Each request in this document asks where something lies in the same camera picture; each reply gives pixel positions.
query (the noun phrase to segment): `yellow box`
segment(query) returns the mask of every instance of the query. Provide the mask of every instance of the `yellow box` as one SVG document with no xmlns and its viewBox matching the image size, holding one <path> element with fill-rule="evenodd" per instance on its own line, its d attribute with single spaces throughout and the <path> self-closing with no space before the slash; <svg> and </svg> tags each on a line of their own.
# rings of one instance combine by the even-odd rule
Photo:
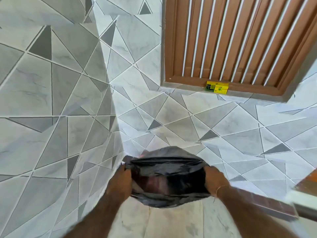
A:
<svg viewBox="0 0 317 238">
<path fill-rule="evenodd" d="M 211 82 L 207 81 L 206 83 L 206 91 L 214 92 L 218 94 L 226 94 L 229 88 L 228 83 L 222 82 Z"/>
</svg>

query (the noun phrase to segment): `white vertical bar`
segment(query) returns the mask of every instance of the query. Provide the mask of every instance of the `white vertical bar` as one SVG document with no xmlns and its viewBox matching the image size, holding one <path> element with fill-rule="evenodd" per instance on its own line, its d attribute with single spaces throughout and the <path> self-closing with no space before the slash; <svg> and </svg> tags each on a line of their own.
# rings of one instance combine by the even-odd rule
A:
<svg viewBox="0 0 317 238">
<path fill-rule="evenodd" d="M 203 7 L 204 7 L 204 0 L 201 0 L 201 3 L 200 3 L 200 11 L 199 11 L 199 19 L 198 19 L 198 27 L 197 27 L 197 33 L 196 33 L 196 42 L 195 42 L 195 49 L 194 49 L 194 57 L 193 57 L 193 65 L 192 65 L 191 77 L 193 77 L 193 73 L 194 73 L 194 66 L 195 66 L 195 60 L 196 60 L 197 44 L 198 44 L 198 37 L 199 37 L 201 16 L 202 16 L 202 14 L 203 14 Z"/>
<path fill-rule="evenodd" d="M 218 41 L 217 41 L 217 45 L 216 45 L 216 50 L 215 50 L 215 54 L 214 54 L 214 59 L 212 60 L 212 65 L 211 65 L 211 70 L 210 70 L 210 74 L 209 74 L 209 79 L 211 79 L 212 72 L 213 72 L 213 70 L 214 70 L 214 66 L 215 66 L 215 62 L 216 62 L 216 57 L 217 57 L 217 52 L 218 52 L 218 48 L 219 48 L 219 43 L 220 43 L 220 39 L 221 39 L 221 34 L 222 34 L 222 30 L 223 30 L 223 28 L 224 28 L 224 21 L 226 20 L 226 16 L 227 16 L 229 1 L 230 1 L 230 0 L 227 0 L 227 2 L 226 2 L 226 7 L 224 8 L 224 15 L 223 15 L 223 17 L 222 17 L 220 32 L 219 32 L 219 36 L 218 36 Z"/>
<path fill-rule="evenodd" d="M 277 22 L 277 24 L 276 24 L 276 27 L 275 27 L 275 29 L 274 29 L 274 32 L 273 32 L 272 36 L 271 36 L 270 42 L 268 43 L 268 45 L 267 45 L 267 47 L 266 47 L 266 49 L 265 49 L 265 52 L 264 52 L 264 54 L 263 54 L 263 57 L 262 57 L 262 59 L 261 59 L 261 62 L 260 62 L 260 64 L 259 64 L 259 67 L 258 67 L 257 70 L 256 70 L 256 75 L 255 75 L 254 78 L 253 78 L 252 85 L 255 83 L 256 78 L 257 78 L 257 76 L 259 75 L 259 72 L 260 72 L 260 69 L 261 69 L 261 67 L 262 67 L 262 65 L 263 65 L 263 63 L 264 63 L 265 57 L 266 57 L 268 51 L 270 50 L 270 47 L 271 47 L 271 45 L 272 45 L 272 43 L 273 43 L 273 40 L 274 40 L 274 38 L 275 38 L 275 35 L 276 35 L 276 33 L 277 33 L 277 31 L 278 31 L 278 29 L 279 29 L 281 23 L 282 23 L 282 20 L 283 20 L 283 18 L 284 18 L 284 16 L 285 16 L 285 13 L 286 13 L 286 11 L 287 11 L 287 8 L 288 8 L 290 2 L 291 2 L 291 0 L 287 0 L 285 6 L 284 6 L 284 8 L 283 8 L 283 11 L 282 11 L 282 13 L 281 13 L 281 15 L 280 15 L 280 18 L 279 18 L 279 20 L 278 20 L 278 22 Z"/>
<path fill-rule="evenodd" d="M 248 27 L 247 27 L 247 31 L 245 32 L 245 35 L 244 35 L 244 38 L 243 38 L 243 42 L 242 42 L 242 45 L 241 45 L 241 48 L 240 48 L 240 52 L 239 52 L 239 55 L 238 55 L 238 59 L 237 59 L 237 62 L 236 62 L 236 65 L 235 65 L 235 68 L 233 70 L 233 73 L 232 73 L 232 77 L 231 77 L 231 80 L 230 82 L 233 82 L 234 78 L 235 78 L 235 75 L 236 75 L 236 71 L 238 69 L 238 65 L 240 63 L 240 60 L 241 60 L 241 57 L 242 57 L 242 53 L 244 51 L 244 46 L 245 46 L 245 43 L 247 42 L 247 39 L 248 39 L 248 35 L 249 35 L 249 31 L 251 29 L 251 26 L 252 26 L 252 22 L 253 22 L 253 18 L 256 14 L 256 10 L 257 10 L 257 7 L 259 5 L 259 2 L 260 0 L 256 0 L 256 3 L 254 5 L 254 8 L 253 8 L 253 12 L 251 14 L 251 17 L 250 17 L 250 21 L 249 21 L 249 24 L 248 24 Z"/>
<path fill-rule="evenodd" d="M 241 1 L 240 1 L 240 6 L 239 6 L 238 14 L 237 14 L 237 16 L 236 16 L 236 21 L 235 21 L 235 24 L 234 24 L 234 26 L 233 26 L 231 38 L 230 38 L 230 41 L 229 41 L 229 46 L 228 46 L 228 49 L 227 49 L 226 57 L 224 58 L 224 64 L 223 64 L 223 66 L 222 66 L 222 70 L 221 70 L 221 74 L 220 74 L 219 81 L 222 80 L 222 76 L 224 75 L 224 68 L 226 67 L 226 63 L 227 63 L 227 59 L 228 59 L 228 56 L 229 56 L 230 48 L 231 48 L 231 45 L 232 45 L 233 37 L 234 37 L 234 35 L 235 35 L 236 28 L 237 28 L 237 25 L 238 25 L 238 22 L 239 22 L 239 17 L 240 17 L 240 13 L 241 13 L 241 10 L 242 10 L 243 2 L 244 2 L 244 0 L 241 0 Z"/>
<path fill-rule="evenodd" d="M 275 68 L 275 65 L 277 64 L 277 61 L 278 61 L 278 59 L 280 58 L 280 55 L 282 54 L 283 49 L 284 49 L 284 47 L 286 46 L 286 43 L 287 43 L 287 41 L 288 41 L 290 35 L 292 34 L 292 31 L 294 30 L 295 25 L 296 25 L 296 23 L 297 23 L 299 17 L 301 16 L 301 14 L 302 14 L 302 12 L 303 12 L 303 10 L 304 10 L 304 8 L 305 8 L 307 2 L 308 2 L 308 0 L 304 0 L 303 4 L 301 5 L 300 10 L 299 10 L 299 12 L 297 13 L 296 18 L 295 18 L 295 20 L 293 21 L 292 26 L 291 26 L 290 30 L 288 31 L 288 33 L 287 33 L 287 36 L 286 36 L 286 38 L 285 38 L 285 40 L 284 40 L 284 42 L 283 42 L 283 44 L 282 44 L 282 46 L 281 46 L 281 48 L 280 48 L 280 50 L 279 50 L 279 52 L 278 52 L 278 54 L 277 54 L 275 60 L 274 60 L 274 63 L 273 63 L 273 65 L 272 65 L 272 67 L 271 67 L 271 69 L 270 69 L 270 71 L 269 71 L 269 73 L 268 73 L 268 75 L 267 75 L 267 77 L 266 77 L 266 79 L 265 79 L 265 82 L 264 82 L 264 85 L 263 85 L 263 86 L 265 86 L 265 85 L 267 84 L 269 78 L 271 77 L 272 72 L 273 72 L 273 69 Z"/>
<path fill-rule="evenodd" d="M 271 8 L 272 8 L 272 6 L 273 6 L 273 3 L 274 3 L 274 0 L 271 0 L 271 1 L 270 1 L 270 5 L 268 6 L 268 9 L 267 9 L 266 14 L 265 14 L 265 16 L 264 16 L 264 20 L 263 20 L 263 22 L 262 22 L 262 25 L 261 25 L 259 34 L 258 34 L 258 36 L 256 37 L 256 42 L 255 42 L 255 44 L 254 44 L 254 46 L 253 46 L 253 49 L 252 49 L 252 52 L 251 52 L 251 54 L 250 54 L 250 56 L 249 56 L 249 60 L 248 60 L 247 66 L 245 67 L 244 74 L 243 74 L 243 76 L 242 76 L 242 79 L 241 79 L 241 82 L 240 82 L 240 83 L 243 83 L 243 80 L 244 80 L 244 78 L 245 78 L 245 76 L 246 76 L 246 74 L 247 74 L 248 68 L 249 68 L 250 63 L 251 63 L 251 61 L 252 61 L 252 57 L 253 57 L 254 52 L 255 52 L 255 50 L 256 50 L 256 46 L 257 46 L 257 44 L 258 44 L 258 42 L 259 42 L 259 39 L 260 39 L 260 37 L 261 37 L 261 34 L 262 34 L 262 32 L 263 32 L 264 26 L 265 26 L 265 24 L 266 24 L 266 20 L 267 20 L 269 14 L 270 14 L 270 11 L 271 11 Z"/>
<path fill-rule="evenodd" d="M 188 36 L 189 36 L 189 25 L 190 25 L 190 23 L 191 23 L 191 13 L 192 13 L 192 0 L 189 0 L 188 20 L 187 20 L 187 31 L 186 31 L 186 42 L 185 42 L 184 61 L 183 61 L 183 72 L 182 72 L 182 76 L 183 76 L 183 77 L 184 77 L 184 71 L 185 71 L 185 62 L 186 62 Z"/>
<path fill-rule="evenodd" d="M 201 76 L 203 75 L 205 57 L 206 57 L 206 52 L 207 52 L 207 46 L 208 46 L 208 40 L 209 40 L 210 29 L 211 29 L 211 24 L 212 24 L 212 18 L 214 16 L 214 11 L 215 11 L 215 5 L 216 5 L 216 0 L 213 0 L 212 8 L 211 8 L 211 14 L 210 14 L 210 19 L 209 19 L 209 25 L 208 25 L 208 31 L 207 31 L 207 37 L 206 37 L 206 42 L 205 42 L 204 54 L 203 54 L 203 61 L 201 63 L 199 78 L 201 78 Z"/>
</svg>

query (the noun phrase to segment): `person's right arm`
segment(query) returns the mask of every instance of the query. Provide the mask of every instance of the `person's right arm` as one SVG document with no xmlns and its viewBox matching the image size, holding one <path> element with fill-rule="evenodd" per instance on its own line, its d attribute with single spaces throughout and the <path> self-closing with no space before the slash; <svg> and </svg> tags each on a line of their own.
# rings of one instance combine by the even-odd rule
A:
<svg viewBox="0 0 317 238">
<path fill-rule="evenodd" d="M 207 190 L 226 206 L 243 238 L 297 238 L 258 207 L 244 200 L 216 167 L 206 166 L 204 170 Z"/>
</svg>

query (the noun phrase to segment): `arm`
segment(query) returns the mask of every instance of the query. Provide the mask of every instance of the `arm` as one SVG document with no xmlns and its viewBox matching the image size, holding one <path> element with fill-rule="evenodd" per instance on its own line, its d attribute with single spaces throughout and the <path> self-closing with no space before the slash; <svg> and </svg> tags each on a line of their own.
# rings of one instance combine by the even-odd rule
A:
<svg viewBox="0 0 317 238">
<path fill-rule="evenodd" d="M 226 206 L 243 238 L 297 237 L 264 214 L 258 207 L 245 201 L 217 168 L 205 167 L 204 169 L 207 190 Z"/>
<path fill-rule="evenodd" d="M 132 192 L 131 170 L 121 165 L 95 208 L 64 238 L 106 238 L 121 204 Z"/>
</svg>

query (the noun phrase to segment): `open plastic bag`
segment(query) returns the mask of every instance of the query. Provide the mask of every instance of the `open plastic bag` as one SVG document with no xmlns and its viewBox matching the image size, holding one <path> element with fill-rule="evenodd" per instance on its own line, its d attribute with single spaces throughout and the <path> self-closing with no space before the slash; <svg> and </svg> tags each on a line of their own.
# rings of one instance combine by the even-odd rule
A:
<svg viewBox="0 0 317 238">
<path fill-rule="evenodd" d="M 181 148 L 161 148 L 140 159 L 125 156 L 123 161 L 131 169 L 131 196 L 144 205 L 169 208 L 210 196 L 204 186 L 208 164 Z"/>
</svg>

